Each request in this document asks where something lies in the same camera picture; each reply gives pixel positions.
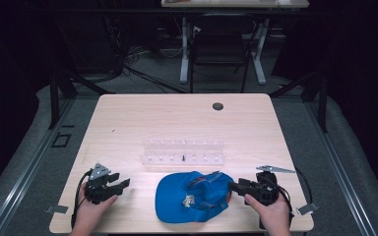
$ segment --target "cap logo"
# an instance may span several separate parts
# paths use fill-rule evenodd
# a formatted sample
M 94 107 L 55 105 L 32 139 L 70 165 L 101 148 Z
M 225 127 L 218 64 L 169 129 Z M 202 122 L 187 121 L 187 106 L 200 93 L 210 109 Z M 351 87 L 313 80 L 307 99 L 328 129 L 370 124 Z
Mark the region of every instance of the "cap logo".
M 186 195 L 185 199 L 182 201 L 182 204 L 185 207 L 190 207 L 195 203 L 195 196 L 193 195 Z

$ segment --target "dark background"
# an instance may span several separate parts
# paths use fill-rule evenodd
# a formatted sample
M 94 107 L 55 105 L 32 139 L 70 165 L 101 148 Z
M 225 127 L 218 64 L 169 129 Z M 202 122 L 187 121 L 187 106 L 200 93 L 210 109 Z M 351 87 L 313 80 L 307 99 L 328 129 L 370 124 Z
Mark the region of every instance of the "dark background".
M 132 1 L 132 5 L 122 6 L 150 8 L 157 7 L 158 2 Z M 346 30 L 341 30 L 345 23 L 342 19 L 289 22 L 287 40 L 273 74 L 294 81 L 316 70 L 332 52 L 332 39 L 341 36 L 326 74 L 329 96 L 342 109 L 378 180 L 378 1 L 357 1 L 361 5 L 348 1 L 346 6 L 341 2 L 313 0 L 310 10 L 355 10 Z M 32 123 L 38 107 L 35 93 L 49 84 L 54 71 L 51 58 L 72 71 L 110 73 L 121 70 L 120 59 L 125 55 L 113 50 L 101 17 L 54 21 L 36 16 L 32 21 L 21 11 L 24 4 L 100 7 L 91 0 L 0 1 L 0 174 Z M 147 40 L 152 38 L 147 35 L 156 33 L 157 26 L 167 25 L 167 21 L 145 18 L 127 24 L 139 26 L 140 22 L 150 23 L 130 31 L 130 43 L 156 50 L 156 41 Z

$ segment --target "gray floor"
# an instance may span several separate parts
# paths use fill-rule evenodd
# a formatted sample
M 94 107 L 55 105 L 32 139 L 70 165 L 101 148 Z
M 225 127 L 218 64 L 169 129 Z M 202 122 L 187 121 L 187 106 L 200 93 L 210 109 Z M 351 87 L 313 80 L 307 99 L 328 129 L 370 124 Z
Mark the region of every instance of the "gray floor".
M 250 67 L 245 92 L 270 93 L 288 82 L 271 77 L 281 43 L 268 40 L 263 52 L 268 83 L 259 86 Z M 141 53 L 131 67 L 188 89 L 188 85 L 179 83 L 179 56 Z M 196 92 L 237 92 L 239 81 L 232 72 L 221 70 L 218 76 L 208 72 L 197 70 Z M 224 83 L 214 82 L 221 78 Z M 127 73 L 98 85 L 117 93 L 173 92 Z M 98 98 L 88 88 L 76 86 L 79 95 L 75 100 L 60 97 L 62 119 L 52 131 L 47 130 L 49 88 L 37 94 L 40 106 L 33 124 L 0 178 L 0 235 L 53 235 L 48 230 L 52 214 L 45 210 L 58 203 Z M 305 175 L 313 202 L 320 206 L 313 214 L 315 227 L 308 235 L 378 235 L 378 185 L 341 109 L 329 99 L 329 133 L 324 134 L 315 122 L 316 105 L 302 103 L 300 93 L 301 88 L 296 88 L 274 98 L 273 103 L 293 162 Z M 57 134 L 70 136 L 66 147 L 51 147 Z M 299 179 L 309 201 L 308 188 Z

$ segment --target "black hole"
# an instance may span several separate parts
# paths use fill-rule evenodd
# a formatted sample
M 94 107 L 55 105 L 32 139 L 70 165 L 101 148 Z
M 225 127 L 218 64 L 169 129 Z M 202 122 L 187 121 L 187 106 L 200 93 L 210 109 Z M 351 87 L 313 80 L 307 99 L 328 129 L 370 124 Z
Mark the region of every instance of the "black hole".
M 213 104 L 214 110 L 223 110 L 223 105 L 222 103 L 216 102 Z

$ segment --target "chair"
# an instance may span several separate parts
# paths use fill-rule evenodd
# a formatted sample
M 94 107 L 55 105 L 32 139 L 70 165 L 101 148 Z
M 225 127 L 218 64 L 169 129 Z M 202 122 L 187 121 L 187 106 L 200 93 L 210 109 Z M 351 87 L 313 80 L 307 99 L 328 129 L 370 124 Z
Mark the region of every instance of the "chair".
M 251 48 L 259 25 L 247 14 L 205 14 L 191 25 L 189 53 L 190 92 L 193 92 L 195 66 L 244 67 L 241 93 L 244 92 Z

